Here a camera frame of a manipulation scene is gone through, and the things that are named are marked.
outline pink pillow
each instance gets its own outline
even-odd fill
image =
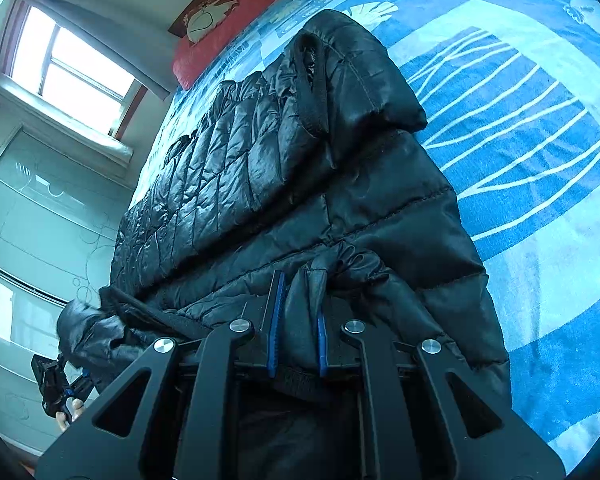
[[[275,0],[238,0],[239,5],[213,31],[192,45],[187,37],[176,47],[172,69],[180,85],[189,90],[205,68],[247,25]]]

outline blue bedspread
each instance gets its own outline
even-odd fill
[[[571,470],[600,435],[600,4],[278,0],[179,90],[135,203],[218,83],[275,59],[316,12],[371,30],[427,111],[511,356],[514,409]]]

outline quilted jacket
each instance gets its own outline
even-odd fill
[[[320,12],[264,72],[223,82],[171,147],[122,220],[102,307],[61,315],[61,350],[103,388],[157,334],[238,317],[281,269],[284,367],[315,375],[317,317],[338,297],[397,340],[437,339],[510,402],[488,277],[454,190],[411,135],[424,126],[382,44]],[[240,477],[354,478],[355,398],[332,392],[326,408],[283,393],[246,394]]]

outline metal bolt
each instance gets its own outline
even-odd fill
[[[171,352],[171,350],[173,350],[174,346],[175,343],[173,342],[173,339],[163,337],[154,343],[154,350],[156,352],[160,352],[161,354],[168,354]]]
[[[251,327],[251,322],[248,319],[234,319],[231,323],[229,323],[229,328],[233,332],[247,332]]]
[[[365,331],[365,324],[359,319],[351,319],[344,324],[344,330],[351,334],[362,334]]]
[[[442,350],[442,345],[437,342],[435,339],[425,339],[422,342],[422,349],[427,354],[437,354]]]

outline human hand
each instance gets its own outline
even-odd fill
[[[84,402],[82,402],[80,399],[74,399],[71,403],[71,406],[74,409],[74,414],[71,417],[71,421],[74,422],[79,416],[81,416],[84,413]],[[58,423],[58,426],[60,426],[60,430],[63,433],[69,427],[69,422],[66,420],[66,414],[63,412],[56,412],[56,422]]]

